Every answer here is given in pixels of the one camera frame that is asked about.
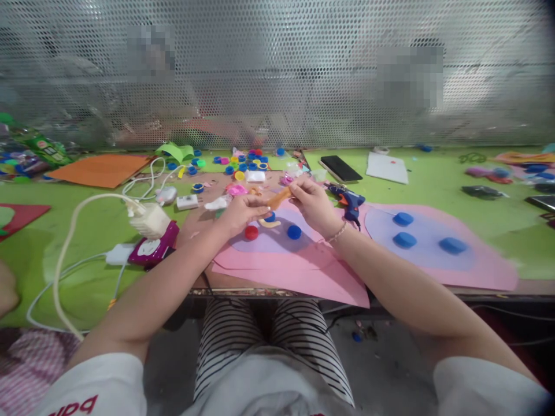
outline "pink device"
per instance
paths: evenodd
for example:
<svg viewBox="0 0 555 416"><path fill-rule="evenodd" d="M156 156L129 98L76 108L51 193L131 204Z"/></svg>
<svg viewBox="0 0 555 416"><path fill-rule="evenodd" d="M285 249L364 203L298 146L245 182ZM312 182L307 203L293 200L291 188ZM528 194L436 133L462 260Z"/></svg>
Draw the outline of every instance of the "pink device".
<svg viewBox="0 0 555 416"><path fill-rule="evenodd" d="M139 241L127 261L131 264L144 266L145 270L152 269L173 252L173 245L178 233L179 227L175 221L171 221L162 238L158 240L143 238Z"/></svg>

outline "purple foam sheet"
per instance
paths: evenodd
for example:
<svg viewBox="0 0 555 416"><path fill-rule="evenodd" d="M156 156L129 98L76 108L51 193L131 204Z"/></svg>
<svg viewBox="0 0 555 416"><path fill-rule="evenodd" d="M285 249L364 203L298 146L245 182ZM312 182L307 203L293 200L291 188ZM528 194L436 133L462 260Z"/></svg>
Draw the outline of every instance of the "purple foam sheet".
<svg viewBox="0 0 555 416"><path fill-rule="evenodd" d="M289 209L278 209L276 221L280 221L281 225L274 228L263 227L258 221L250 223L249 225L258 228L258 238L249 241L242 232L232 238L230 244L234 249L245 252L291 253L307 248L316 242L315 232L306 223L301 213ZM298 240L291 240L287 235L287 229L291 225L296 225L302 230L301 238Z"/></svg>
<svg viewBox="0 0 555 416"><path fill-rule="evenodd" d="M433 218L412 211L403 211L413 216L415 220L412 224L406 227L399 226L393 222L393 217L399 212L401 211L370 209L364 218L364 224L375 242L416 266L460 271L473 268L476 254L470 245L458 255L449 254L439 246L439 242L446 237L466 243L457 232ZM393 237L400 232L412 234L418 241L416 245L409 249L396 245Z"/></svg>

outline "red bottle cap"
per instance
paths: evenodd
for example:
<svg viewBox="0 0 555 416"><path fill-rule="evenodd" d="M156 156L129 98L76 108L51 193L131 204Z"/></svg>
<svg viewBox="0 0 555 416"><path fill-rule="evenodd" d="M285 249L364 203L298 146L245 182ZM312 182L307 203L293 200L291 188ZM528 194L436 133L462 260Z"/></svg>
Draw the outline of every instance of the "red bottle cap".
<svg viewBox="0 0 555 416"><path fill-rule="evenodd" d="M257 237L258 228L256 228L254 225L249 225L247 228L245 228L245 238L247 240L254 241Z"/></svg>

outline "bracelet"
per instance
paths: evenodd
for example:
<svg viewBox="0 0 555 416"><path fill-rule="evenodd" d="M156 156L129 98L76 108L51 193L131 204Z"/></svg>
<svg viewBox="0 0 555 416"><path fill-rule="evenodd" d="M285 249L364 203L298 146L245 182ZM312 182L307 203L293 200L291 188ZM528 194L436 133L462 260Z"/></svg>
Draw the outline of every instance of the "bracelet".
<svg viewBox="0 0 555 416"><path fill-rule="evenodd" d="M341 227L341 229L339 231L337 231L337 234L335 234L332 238L329 238L327 240L324 240L326 243L332 243L335 240L337 240L337 238L339 238L339 236L341 234L343 234L343 232L347 229L347 222L343 223L343 227Z"/></svg>

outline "hot glue gun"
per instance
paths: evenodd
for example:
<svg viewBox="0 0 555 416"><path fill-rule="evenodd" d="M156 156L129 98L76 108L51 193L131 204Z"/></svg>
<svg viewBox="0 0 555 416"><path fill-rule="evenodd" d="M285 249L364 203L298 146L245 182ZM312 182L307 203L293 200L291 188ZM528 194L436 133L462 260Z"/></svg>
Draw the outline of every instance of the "hot glue gun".
<svg viewBox="0 0 555 416"><path fill-rule="evenodd" d="M344 185L337 183L331 182L327 184L326 187L332 194L340 198L339 203L345 205L345 219L347 221L353 221L360 231L358 207L366 201L366 198L359 194L355 194L353 191L349 191Z"/></svg>

